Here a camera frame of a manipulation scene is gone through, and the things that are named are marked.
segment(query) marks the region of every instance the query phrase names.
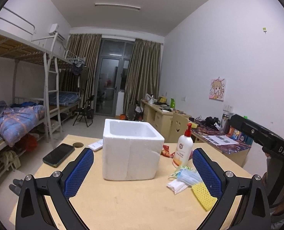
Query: ceiling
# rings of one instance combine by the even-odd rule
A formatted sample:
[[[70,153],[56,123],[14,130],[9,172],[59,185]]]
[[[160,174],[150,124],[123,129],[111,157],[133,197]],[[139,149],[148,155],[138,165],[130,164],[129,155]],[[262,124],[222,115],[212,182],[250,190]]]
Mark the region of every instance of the ceiling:
[[[72,27],[105,27],[166,36],[208,0],[51,0]],[[140,11],[95,7],[116,3],[141,7]]]

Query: red pump nozzle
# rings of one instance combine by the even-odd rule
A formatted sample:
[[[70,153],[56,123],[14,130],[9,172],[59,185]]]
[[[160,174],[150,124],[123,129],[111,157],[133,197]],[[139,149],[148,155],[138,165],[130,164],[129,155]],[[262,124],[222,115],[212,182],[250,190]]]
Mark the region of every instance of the red pump nozzle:
[[[191,126],[192,126],[192,124],[188,123],[188,128],[185,130],[184,135],[187,136],[187,137],[191,137]]]

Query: power outlet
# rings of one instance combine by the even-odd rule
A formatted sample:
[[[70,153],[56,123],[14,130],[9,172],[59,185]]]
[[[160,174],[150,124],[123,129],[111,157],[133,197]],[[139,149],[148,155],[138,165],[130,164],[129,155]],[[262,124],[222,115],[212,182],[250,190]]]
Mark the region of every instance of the power outlet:
[[[227,105],[227,104],[225,104],[224,106],[223,106],[223,111],[228,111],[228,107],[229,107],[229,105]]]
[[[229,112],[229,113],[232,113],[233,110],[234,110],[234,107],[233,107],[232,105],[229,105],[229,106],[228,106],[228,112]]]

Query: glass door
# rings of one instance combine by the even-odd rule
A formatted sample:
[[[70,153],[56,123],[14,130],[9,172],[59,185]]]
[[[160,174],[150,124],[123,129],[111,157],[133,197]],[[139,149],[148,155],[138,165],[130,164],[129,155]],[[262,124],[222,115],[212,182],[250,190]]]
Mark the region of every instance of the glass door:
[[[118,59],[100,58],[101,69],[99,73],[96,112],[112,115],[114,101],[117,100],[119,63]]]
[[[102,40],[95,75],[95,113],[115,116],[117,97],[125,89],[133,43]]]

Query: anime girl poster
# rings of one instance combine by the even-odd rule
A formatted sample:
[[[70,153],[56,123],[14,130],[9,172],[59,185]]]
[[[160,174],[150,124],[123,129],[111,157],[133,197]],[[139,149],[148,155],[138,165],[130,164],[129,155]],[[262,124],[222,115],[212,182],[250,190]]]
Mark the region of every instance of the anime girl poster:
[[[224,101],[226,89],[226,79],[218,77],[211,80],[209,98]]]

